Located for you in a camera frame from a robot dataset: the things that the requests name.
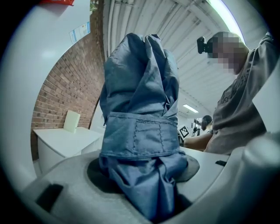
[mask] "fluorescent light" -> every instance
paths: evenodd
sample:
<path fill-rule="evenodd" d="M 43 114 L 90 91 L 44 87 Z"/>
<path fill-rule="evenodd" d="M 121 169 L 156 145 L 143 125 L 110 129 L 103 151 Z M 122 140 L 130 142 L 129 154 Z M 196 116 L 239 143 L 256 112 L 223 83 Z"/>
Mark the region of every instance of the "fluorescent light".
<path fill-rule="evenodd" d="M 186 107 L 187 109 L 191 110 L 192 112 L 198 113 L 197 110 L 195 110 L 194 108 L 192 108 L 191 106 L 189 106 L 187 104 L 183 105 L 183 107 Z"/>
<path fill-rule="evenodd" d="M 241 38 L 242 42 L 245 43 L 245 40 L 243 38 L 243 35 L 241 33 L 241 30 L 235 18 L 229 11 L 228 7 L 223 3 L 223 1 L 222 0 L 207 0 L 207 1 L 222 18 L 224 23 L 227 25 L 229 31 L 237 34 Z"/>

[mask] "gray t-shirt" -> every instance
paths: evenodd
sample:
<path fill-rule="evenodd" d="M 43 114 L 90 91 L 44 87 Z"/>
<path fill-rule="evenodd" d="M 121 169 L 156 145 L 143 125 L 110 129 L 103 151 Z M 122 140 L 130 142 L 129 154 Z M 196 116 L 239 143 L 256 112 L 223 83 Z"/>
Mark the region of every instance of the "gray t-shirt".
<path fill-rule="evenodd" d="M 236 80 L 223 92 L 213 115 L 213 136 L 206 152 L 231 154 L 266 132 L 252 99 L 272 73 L 278 57 L 274 39 L 267 33 L 258 48 L 249 52 Z"/>

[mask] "red object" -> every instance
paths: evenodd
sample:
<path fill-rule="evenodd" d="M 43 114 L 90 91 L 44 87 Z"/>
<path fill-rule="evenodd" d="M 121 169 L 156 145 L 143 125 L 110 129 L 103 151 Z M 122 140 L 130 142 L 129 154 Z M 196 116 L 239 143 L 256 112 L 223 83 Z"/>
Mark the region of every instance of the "red object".
<path fill-rule="evenodd" d="M 40 4 L 56 3 L 56 4 L 71 5 L 71 6 L 73 6 L 73 2 L 74 2 L 74 0 L 42 0 L 42 1 L 40 1 Z"/>

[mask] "blue fabric bag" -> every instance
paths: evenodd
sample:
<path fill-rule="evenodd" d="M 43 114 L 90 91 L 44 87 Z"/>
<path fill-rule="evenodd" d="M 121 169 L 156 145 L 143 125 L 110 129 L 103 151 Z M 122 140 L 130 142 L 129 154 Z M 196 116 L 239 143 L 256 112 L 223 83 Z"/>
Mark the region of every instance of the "blue fabric bag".
<path fill-rule="evenodd" d="M 100 107 L 106 123 L 99 157 L 114 180 L 149 220 L 174 214 L 173 176 L 187 166 L 177 134 L 178 69 L 157 35 L 128 34 L 104 65 Z"/>

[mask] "corrugated ceiling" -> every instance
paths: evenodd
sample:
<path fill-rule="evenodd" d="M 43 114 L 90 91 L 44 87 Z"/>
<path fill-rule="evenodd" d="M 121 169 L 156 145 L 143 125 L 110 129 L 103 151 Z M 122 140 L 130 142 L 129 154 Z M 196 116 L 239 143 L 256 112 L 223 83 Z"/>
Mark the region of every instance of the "corrugated ceiling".
<path fill-rule="evenodd" d="M 258 46 L 266 27 L 244 0 L 224 0 L 235 17 L 246 45 Z M 198 54 L 196 40 L 209 39 L 228 30 L 218 13 L 205 0 L 105 0 L 104 50 L 106 57 L 128 33 L 158 34 L 165 49 L 173 52 L 180 77 L 179 114 L 188 118 L 212 115 L 223 91 L 234 75 L 208 63 Z M 184 108 L 188 104 L 199 111 Z"/>

